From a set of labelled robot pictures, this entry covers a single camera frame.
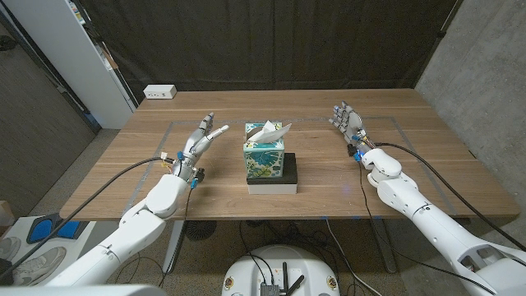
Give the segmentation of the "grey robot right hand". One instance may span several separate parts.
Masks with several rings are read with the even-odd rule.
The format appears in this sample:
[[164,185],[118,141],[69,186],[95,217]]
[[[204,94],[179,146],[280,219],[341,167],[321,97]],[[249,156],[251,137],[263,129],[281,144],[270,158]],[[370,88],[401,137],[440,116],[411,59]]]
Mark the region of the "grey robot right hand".
[[367,137],[362,118],[345,101],[340,106],[334,106],[333,116],[329,121],[344,135],[346,142],[355,147],[357,151],[365,154],[375,148]]

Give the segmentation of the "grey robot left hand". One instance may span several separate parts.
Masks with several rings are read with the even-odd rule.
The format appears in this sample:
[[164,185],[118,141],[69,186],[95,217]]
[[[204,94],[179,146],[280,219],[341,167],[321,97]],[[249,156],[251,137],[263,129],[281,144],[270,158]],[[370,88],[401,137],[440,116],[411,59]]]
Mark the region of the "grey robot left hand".
[[173,166],[173,175],[188,181],[194,174],[194,169],[200,157],[210,148],[215,138],[224,134],[229,125],[213,130],[214,114],[206,115],[198,128],[188,137],[187,143],[182,150],[182,160]]

